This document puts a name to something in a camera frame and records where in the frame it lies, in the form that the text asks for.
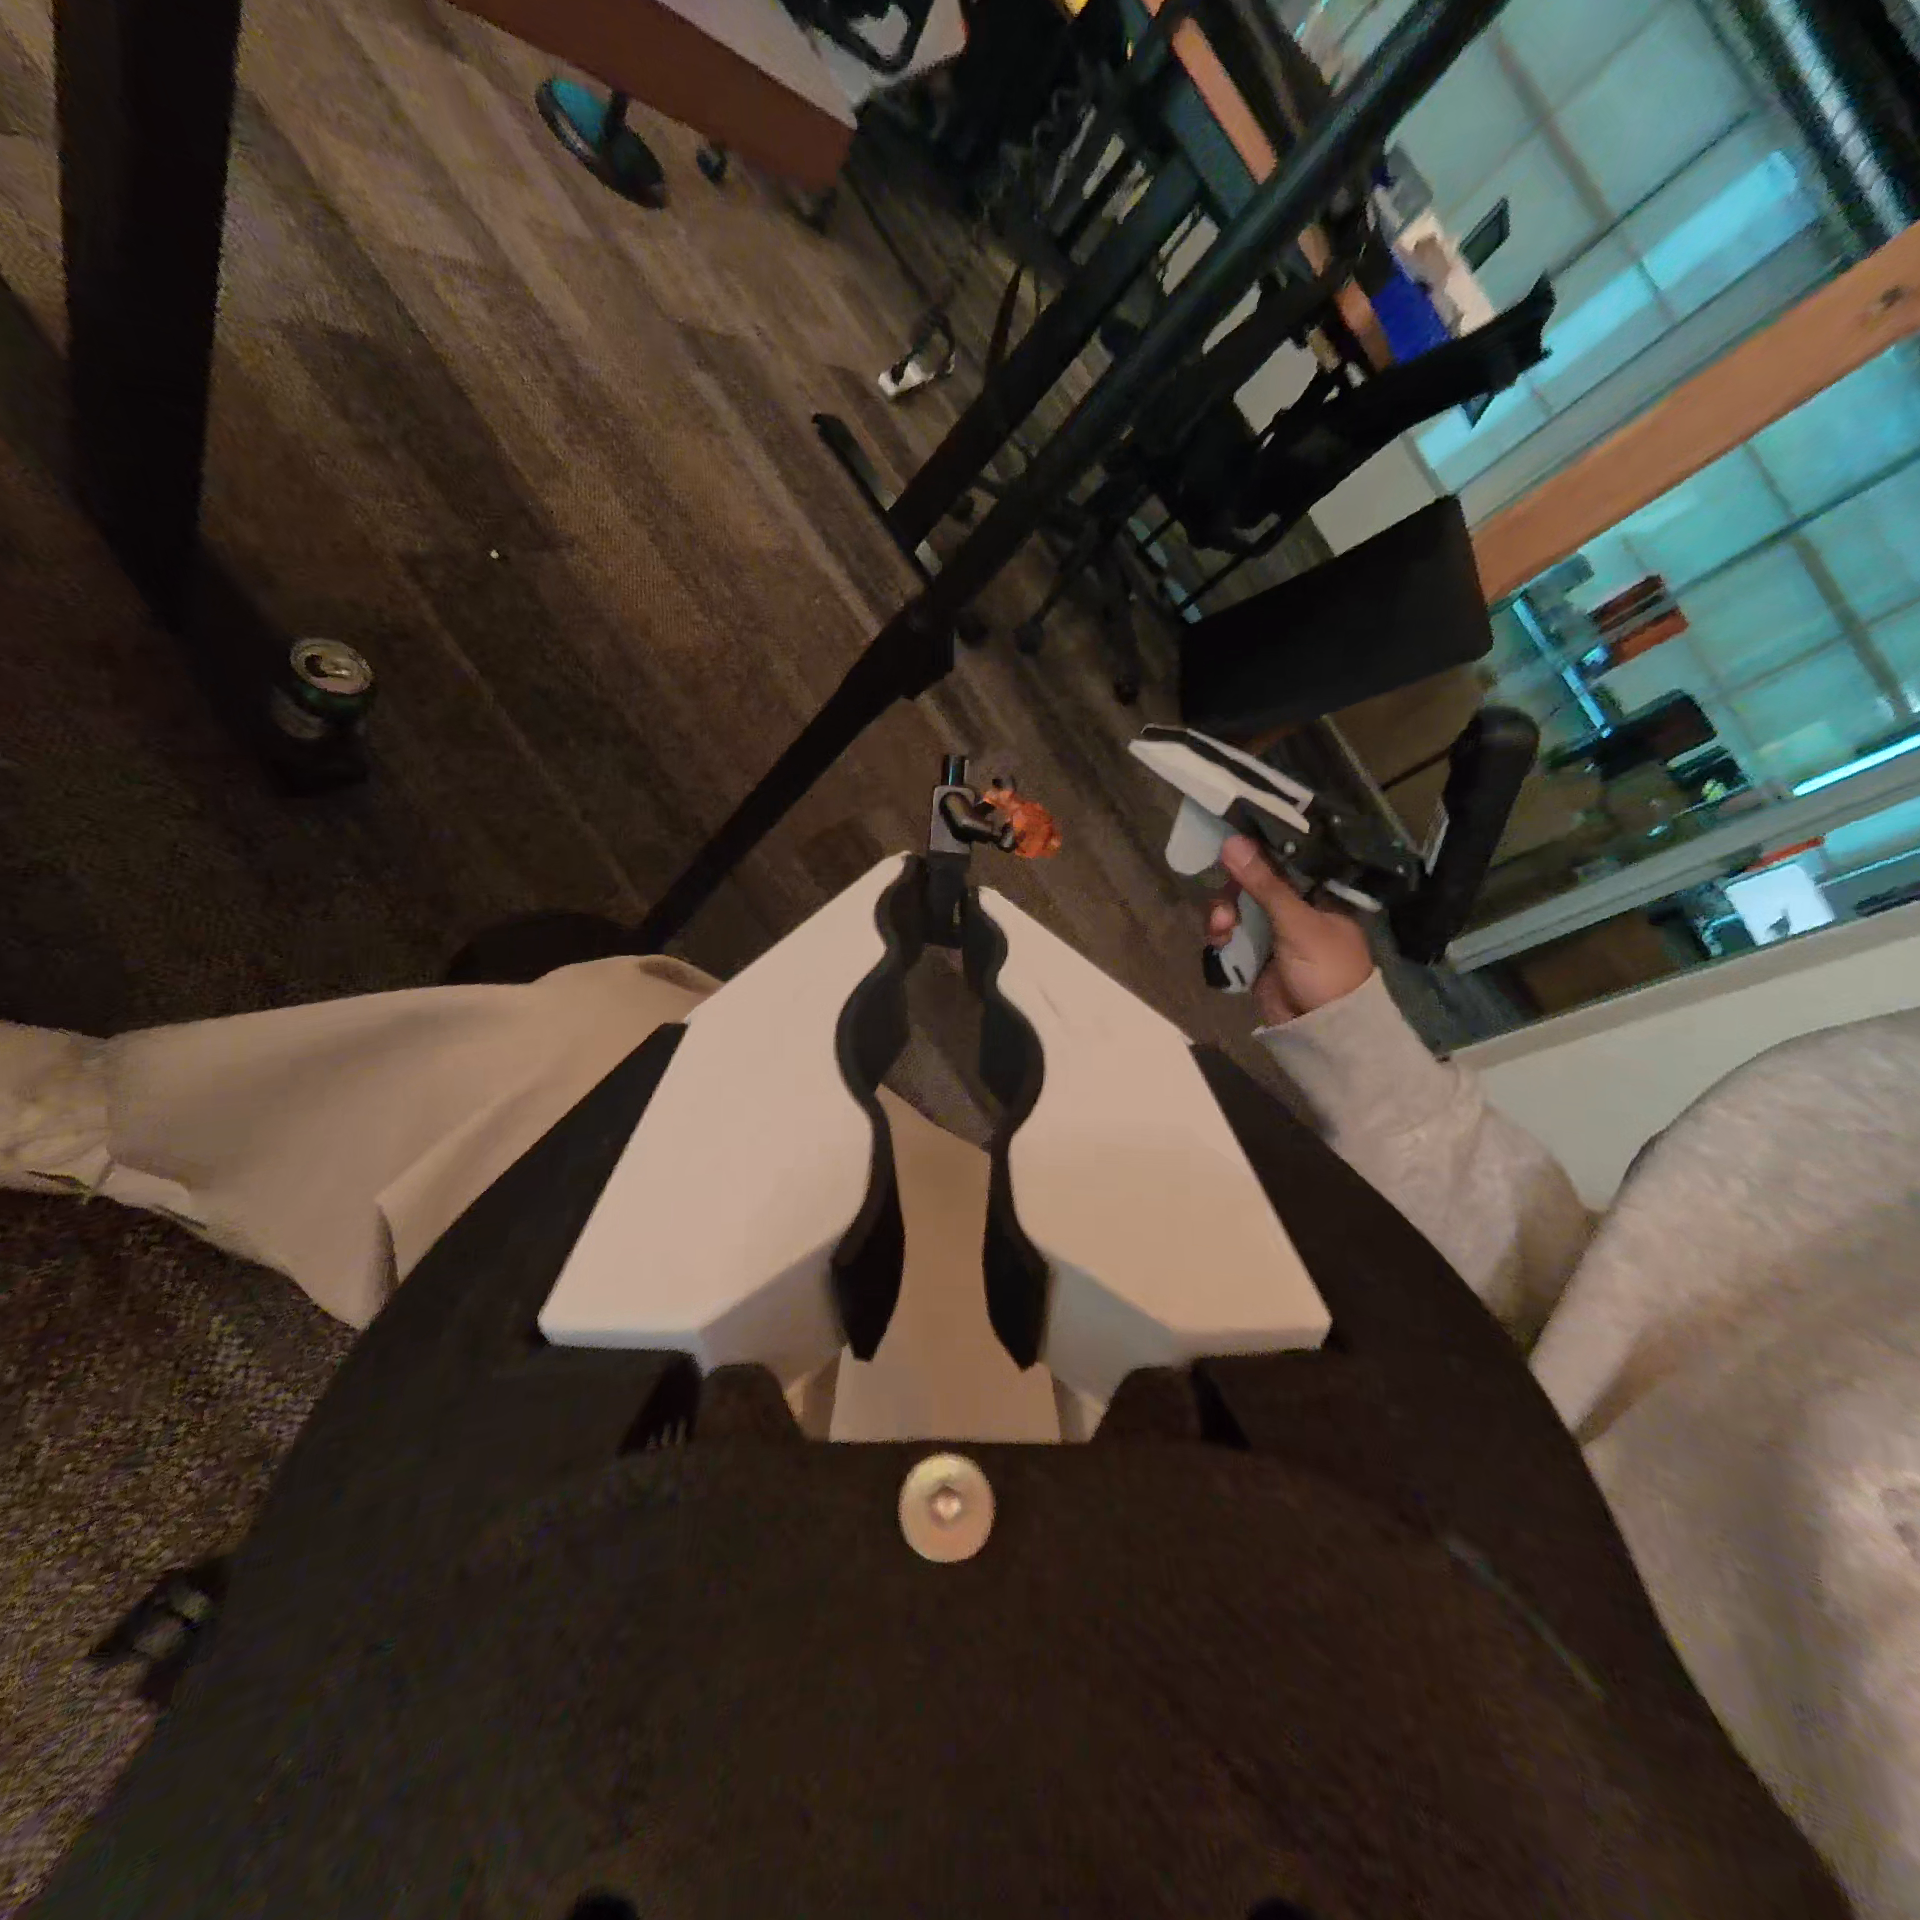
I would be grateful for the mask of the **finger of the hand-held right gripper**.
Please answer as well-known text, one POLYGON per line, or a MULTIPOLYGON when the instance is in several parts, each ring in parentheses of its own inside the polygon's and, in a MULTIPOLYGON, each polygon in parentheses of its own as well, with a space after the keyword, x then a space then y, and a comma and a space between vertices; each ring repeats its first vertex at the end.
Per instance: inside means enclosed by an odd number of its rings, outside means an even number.
POLYGON ((1225 740, 1133 740, 1129 754, 1177 796, 1166 862, 1186 878, 1218 867, 1241 834, 1273 856, 1295 852, 1295 779, 1225 740))
POLYGON ((1234 806, 1280 826, 1310 826, 1315 794, 1258 756, 1189 726, 1145 726, 1144 765, 1176 796, 1176 815, 1199 813, 1218 826, 1234 806))

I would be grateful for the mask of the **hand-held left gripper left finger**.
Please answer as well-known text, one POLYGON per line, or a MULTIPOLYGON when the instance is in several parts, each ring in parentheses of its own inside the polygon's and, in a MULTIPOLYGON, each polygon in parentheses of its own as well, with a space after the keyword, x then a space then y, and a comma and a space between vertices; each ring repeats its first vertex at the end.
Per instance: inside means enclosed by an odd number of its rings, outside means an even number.
POLYGON ((849 1343, 832 1253, 873 1174, 873 1120, 838 1062, 840 1018, 885 955, 889 855, 707 996, 538 1316, 555 1349, 759 1365, 782 1387, 849 1343))

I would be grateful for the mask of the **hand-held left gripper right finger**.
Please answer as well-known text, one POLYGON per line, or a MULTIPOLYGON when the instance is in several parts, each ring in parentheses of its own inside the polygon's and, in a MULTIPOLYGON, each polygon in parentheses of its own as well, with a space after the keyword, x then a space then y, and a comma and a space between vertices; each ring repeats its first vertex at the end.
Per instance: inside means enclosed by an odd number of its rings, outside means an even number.
POLYGON ((993 887, 971 987, 982 1269, 1010 1360, 1110 1403, 1144 1368, 1321 1349, 1331 1311, 1186 1032, 993 887))

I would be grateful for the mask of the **flame head lego rider minifigure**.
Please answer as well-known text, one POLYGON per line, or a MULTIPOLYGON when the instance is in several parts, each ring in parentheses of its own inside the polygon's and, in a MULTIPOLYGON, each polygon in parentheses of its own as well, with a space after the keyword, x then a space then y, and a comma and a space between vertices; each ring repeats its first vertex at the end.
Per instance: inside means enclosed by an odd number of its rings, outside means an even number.
POLYGON ((934 789, 926 851, 926 939, 960 951, 969 925, 971 855, 1006 852, 1019 860, 1050 860, 1065 845, 1055 813, 1030 798, 1008 774, 978 783, 969 756, 944 756, 934 789))

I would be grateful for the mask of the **person's right forearm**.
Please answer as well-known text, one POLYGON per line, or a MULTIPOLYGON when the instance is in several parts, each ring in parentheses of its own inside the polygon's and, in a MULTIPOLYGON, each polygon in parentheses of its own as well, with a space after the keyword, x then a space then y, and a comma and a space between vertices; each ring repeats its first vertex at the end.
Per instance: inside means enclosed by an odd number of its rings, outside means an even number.
POLYGON ((1562 1162, 1471 1068, 1429 1051, 1376 970, 1315 1013, 1259 1024, 1256 1040, 1320 1136, 1531 1349, 1597 1231, 1562 1162))

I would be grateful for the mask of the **person's right hand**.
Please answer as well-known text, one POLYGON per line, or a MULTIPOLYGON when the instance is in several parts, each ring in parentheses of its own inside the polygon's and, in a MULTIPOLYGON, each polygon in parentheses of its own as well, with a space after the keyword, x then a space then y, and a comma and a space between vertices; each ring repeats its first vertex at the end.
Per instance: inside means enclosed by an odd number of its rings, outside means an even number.
POLYGON ((1247 991, 1258 1028, 1309 1018, 1376 973, 1366 925, 1304 898, 1254 837, 1229 837, 1218 864, 1225 879, 1207 911, 1210 946, 1233 942, 1247 906, 1259 906, 1272 925, 1272 952, 1247 991))

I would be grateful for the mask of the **black flat board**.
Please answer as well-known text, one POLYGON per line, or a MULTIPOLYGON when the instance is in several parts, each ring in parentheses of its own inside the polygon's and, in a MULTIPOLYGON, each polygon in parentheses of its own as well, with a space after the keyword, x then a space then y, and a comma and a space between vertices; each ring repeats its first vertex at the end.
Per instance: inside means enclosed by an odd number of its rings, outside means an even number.
POLYGON ((1295 730, 1474 664, 1493 642, 1467 516, 1441 495, 1189 624, 1179 722, 1233 742, 1295 730))

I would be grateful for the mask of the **person's leg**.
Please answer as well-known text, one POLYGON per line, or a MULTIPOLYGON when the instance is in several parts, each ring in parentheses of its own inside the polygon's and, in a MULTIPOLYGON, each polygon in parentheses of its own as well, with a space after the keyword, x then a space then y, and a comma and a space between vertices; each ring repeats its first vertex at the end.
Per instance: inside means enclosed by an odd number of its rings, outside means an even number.
POLYGON ((3 1026, 3 1181, 167 1216, 366 1327, 469 1204, 718 989, 678 957, 141 1028, 3 1026))

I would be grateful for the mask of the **person's grey hoodie torso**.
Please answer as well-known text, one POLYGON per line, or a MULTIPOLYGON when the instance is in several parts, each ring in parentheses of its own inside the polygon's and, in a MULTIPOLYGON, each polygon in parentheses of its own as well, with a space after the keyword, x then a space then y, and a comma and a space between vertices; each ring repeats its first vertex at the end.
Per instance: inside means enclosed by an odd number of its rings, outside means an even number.
POLYGON ((1862 1915, 1918 1915, 1918 1018, 1634 1158, 1534 1350, 1699 1691, 1862 1915))

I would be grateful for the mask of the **green drink can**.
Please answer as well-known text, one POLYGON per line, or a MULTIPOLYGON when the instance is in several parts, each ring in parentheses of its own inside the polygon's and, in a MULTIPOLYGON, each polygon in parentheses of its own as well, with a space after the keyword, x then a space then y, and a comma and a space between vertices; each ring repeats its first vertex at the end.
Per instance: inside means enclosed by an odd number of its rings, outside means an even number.
POLYGON ((329 794, 368 778, 374 663, 344 639, 291 642, 270 691, 272 765, 296 794, 329 794))

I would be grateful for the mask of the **teal chair base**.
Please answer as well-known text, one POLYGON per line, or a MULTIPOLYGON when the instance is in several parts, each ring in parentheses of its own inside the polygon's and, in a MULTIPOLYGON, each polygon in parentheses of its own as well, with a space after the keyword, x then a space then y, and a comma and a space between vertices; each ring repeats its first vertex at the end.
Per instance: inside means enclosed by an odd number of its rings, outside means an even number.
POLYGON ((626 91, 550 77, 535 88, 535 107, 566 154, 601 186, 639 207, 666 205, 666 168, 631 126, 634 98, 626 91))

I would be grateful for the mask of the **black desk leg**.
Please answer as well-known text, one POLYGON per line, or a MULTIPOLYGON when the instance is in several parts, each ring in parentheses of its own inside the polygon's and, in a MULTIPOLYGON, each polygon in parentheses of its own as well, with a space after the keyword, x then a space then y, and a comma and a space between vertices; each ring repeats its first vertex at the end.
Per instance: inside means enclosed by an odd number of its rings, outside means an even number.
POLYGON ((242 6, 56 2, 53 22, 69 470, 177 628, 202 572, 242 6))

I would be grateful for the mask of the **wooden post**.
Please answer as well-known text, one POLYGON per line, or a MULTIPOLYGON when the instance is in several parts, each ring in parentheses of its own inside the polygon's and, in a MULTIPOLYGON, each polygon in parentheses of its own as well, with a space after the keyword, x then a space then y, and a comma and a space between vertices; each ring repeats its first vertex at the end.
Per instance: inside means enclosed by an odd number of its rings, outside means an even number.
POLYGON ((1918 332, 1918 227, 1662 395, 1473 536, 1495 606, 1918 332))

